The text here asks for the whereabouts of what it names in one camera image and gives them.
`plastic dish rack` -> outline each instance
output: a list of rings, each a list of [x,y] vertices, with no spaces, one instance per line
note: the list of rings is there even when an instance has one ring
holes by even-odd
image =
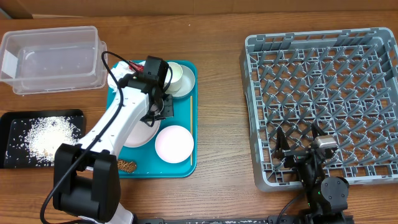
[[[273,156],[279,126],[302,150],[316,122],[338,150],[327,176],[398,182],[397,44],[389,29],[250,35],[241,55],[254,180],[263,191],[302,188]]]

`white plate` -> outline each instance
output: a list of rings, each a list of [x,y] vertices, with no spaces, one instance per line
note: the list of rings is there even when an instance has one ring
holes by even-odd
[[[140,147],[147,144],[157,133],[160,127],[160,121],[155,121],[153,127],[149,127],[142,121],[138,121],[132,129],[127,141],[124,143],[126,147]]]
[[[182,67],[181,88],[176,92],[166,91],[167,94],[171,94],[174,98],[183,98],[184,96],[188,95],[195,86],[196,80],[192,70],[190,70],[185,65],[181,65],[181,67]]]

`black tray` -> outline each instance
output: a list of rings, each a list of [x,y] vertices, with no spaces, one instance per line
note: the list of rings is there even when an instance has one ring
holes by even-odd
[[[76,118],[73,121],[73,124],[80,129],[80,132],[77,133],[78,137],[81,138],[85,134],[86,128],[86,119],[83,116],[83,112],[79,109],[71,109],[71,110],[52,110],[52,111],[21,111],[21,112],[8,112],[3,114],[0,118],[0,169],[4,168],[27,168],[27,167],[37,167],[37,161],[33,160],[29,164],[27,163],[27,156],[29,152],[26,150],[17,150],[17,149],[8,149],[8,154],[12,158],[12,161],[7,160],[7,166],[5,166],[6,160],[6,151],[9,145],[9,140],[16,138],[22,132],[13,131],[13,136],[10,136],[11,133],[11,125],[15,119],[33,119],[33,118],[48,118],[53,116],[64,116],[64,117],[73,117]],[[50,166],[51,163],[40,164],[39,166]]]

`small white cup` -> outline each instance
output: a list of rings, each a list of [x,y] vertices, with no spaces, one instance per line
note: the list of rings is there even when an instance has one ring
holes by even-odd
[[[173,77],[170,82],[169,89],[167,89],[168,92],[175,92],[178,91],[181,88],[181,82],[182,82],[182,67],[175,63],[175,62],[169,62],[169,66],[173,70]],[[167,71],[166,74],[166,79],[164,81],[164,87],[169,83],[171,77],[171,72],[170,69]]]

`table surface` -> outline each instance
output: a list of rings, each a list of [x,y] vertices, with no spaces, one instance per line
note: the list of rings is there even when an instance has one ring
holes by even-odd
[[[388,27],[398,34],[398,11],[305,12],[218,16],[144,16],[0,21],[11,30],[95,26],[108,49],[128,59],[155,55],[189,60],[198,69],[198,165],[185,179],[121,180],[121,203],[140,218],[267,217],[298,192],[261,192],[254,185],[248,109],[239,54],[251,34]],[[117,60],[110,58],[109,63]],[[90,130],[105,111],[106,88],[19,96],[0,84],[0,114],[79,108]],[[40,223],[53,169],[0,170],[0,223]],[[397,185],[352,186],[348,211],[356,223],[395,223]],[[305,208],[293,205],[287,213]],[[51,222],[72,220],[50,205]]]

